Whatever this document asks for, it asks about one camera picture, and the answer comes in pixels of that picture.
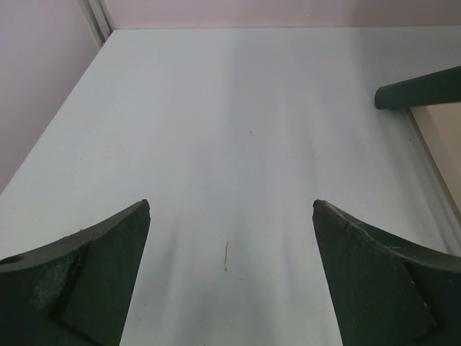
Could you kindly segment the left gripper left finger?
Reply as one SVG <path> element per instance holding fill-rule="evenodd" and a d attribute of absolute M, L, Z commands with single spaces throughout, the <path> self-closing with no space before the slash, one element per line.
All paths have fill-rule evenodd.
<path fill-rule="evenodd" d="M 1 261 L 2 345 L 119 345 L 150 228 L 139 201 Z"/>

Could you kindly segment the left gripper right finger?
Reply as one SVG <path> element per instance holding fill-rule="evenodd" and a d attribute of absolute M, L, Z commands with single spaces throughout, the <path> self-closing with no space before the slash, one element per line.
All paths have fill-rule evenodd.
<path fill-rule="evenodd" d="M 460 258 L 325 200 L 313 226 L 343 345 L 459 345 Z"/>

